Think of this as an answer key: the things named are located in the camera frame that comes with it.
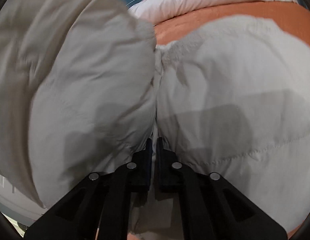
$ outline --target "black plastic bracket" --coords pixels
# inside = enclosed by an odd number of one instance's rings
[[[287,240],[286,231],[218,173],[202,175],[157,141],[158,180],[178,192],[185,240]]]
[[[94,172],[58,201],[25,233],[25,240],[124,240],[132,192],[151,183],[152,141],[132,161],[103,175]]]

